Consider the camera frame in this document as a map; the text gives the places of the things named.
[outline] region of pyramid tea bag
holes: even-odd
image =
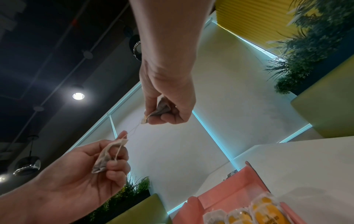
[[[169,104],[169,100],[166,97],[162,97],[160,102],[158,103],[156,110],[149,114],[148,116],[145,116],[141,120],[141,124],[146,124],[148,122],[148,118],[151,116],[159,116],[165,113],[168,113],[171,111],[171,106]]]
[[[107,162],[112,159],[110,155],[110,148],[112,146],[125,146],[125,144],[128,142],[128,139],[117,139],[116,141],[109,143],[100,153],[98,156],[95,165],[93,165],[92,168],[92,173],[100,173],[106,170],[106,165]]]

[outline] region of pink box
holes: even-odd
[[[199,197],[188,198],[173,218],[173,224],[204,224],[203,215],[207,212],[222,209],[229,213],[249,206],[262,192],[270,192],[252,166],[248,162],[246,165]],[[281,207],[295,224],[306,224],[287,204],[281,202]]]

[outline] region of black planter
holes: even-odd
[[[322,77],[327,75],[330,71],[342,64],[345,60],[354,55],[354,29],[349,31],[347,35],[342,39],[338,50],[331,54],[325,60],[319,62],[314,70],[306,77],[303,82],[292,93],[299,95],[304,92],[310,86],[315,84]]]
[[[125,201],[122,203],[117,204],[114,207],[109,208],[109,210],[105,213],[102,214],[97,214],[95,216],[95,220],[90,222],[90,218],[88,216],[85,216],[77,221],[74,222],[74,224],[106,224],[107,222],[111,221],[118,215],[122,214],[126,210],[134,207],[135,205],[139,204],[143,200],[147,199],[150,197],[150,192],[149,190],[143,191]]]

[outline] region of hand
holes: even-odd
[[[139,75],[145,97],[146,116],[156,110],[157,98],[160,95],[171,101],[171,113],[149,117],[149,124],[180,124],[189,120],[196,101],[190,73],[164,75],[155,72],[150,64],[143,60]]]
[[[117,139],[126,134],[126,131],[121,132]],[[131,169],[125,147],[121,147],[117,161],[107,163],[106,172],[91,173],[99,153],[111,142],[101,140],[75,148],[29,182],[42,200],[41,207],[36,208],[35,223],[71,223],[97,209],[122,189]],[[118,148],[110,149],[112,157]]]

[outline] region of string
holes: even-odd
[[[125,134],[125,136],[123,136],[123,138],[125,138],[125,137],[126,137],[130,132],[132,132],[132,131],[133,131],[133,133],[132,133],[131,135],[134,135],[134,134],[135,134],[135,131],[136,131],[136,129],[139,127],[139,125],[140,125],[140,122],[139,122],[139,124],[138,124],[137,126],[135,126],[133,129],[131,129],[129,132],[127,132],[127,134]],[[115,161],[117,161],[117,156],[118,156],[119,151],[121,150],[121,147],[122,147],[122,144],[119,146],[118,151],[117,151],[117,153],[115,154],[115,157],[114,157],[114,160],[115,160]]]

